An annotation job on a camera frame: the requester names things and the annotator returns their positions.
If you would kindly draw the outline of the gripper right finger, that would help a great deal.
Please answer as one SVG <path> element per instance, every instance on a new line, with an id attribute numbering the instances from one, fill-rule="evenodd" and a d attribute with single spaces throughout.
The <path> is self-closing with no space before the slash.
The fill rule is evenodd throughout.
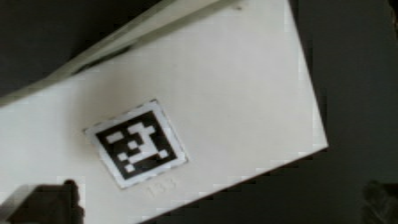
<path id="1" fill-rule="evenodd" d="M 363 197 L 361 224 L 398 224 L 398 183 L 370 181 Z"/>

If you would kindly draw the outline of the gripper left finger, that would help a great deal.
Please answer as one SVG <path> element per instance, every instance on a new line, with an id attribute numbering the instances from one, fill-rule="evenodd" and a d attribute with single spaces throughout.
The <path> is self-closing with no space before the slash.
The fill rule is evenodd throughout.
<path id="1" fill-rule="evenodd" d="M 4 224 L 84 224 L 77 182 L 23 185 L 4 201 Z"/>

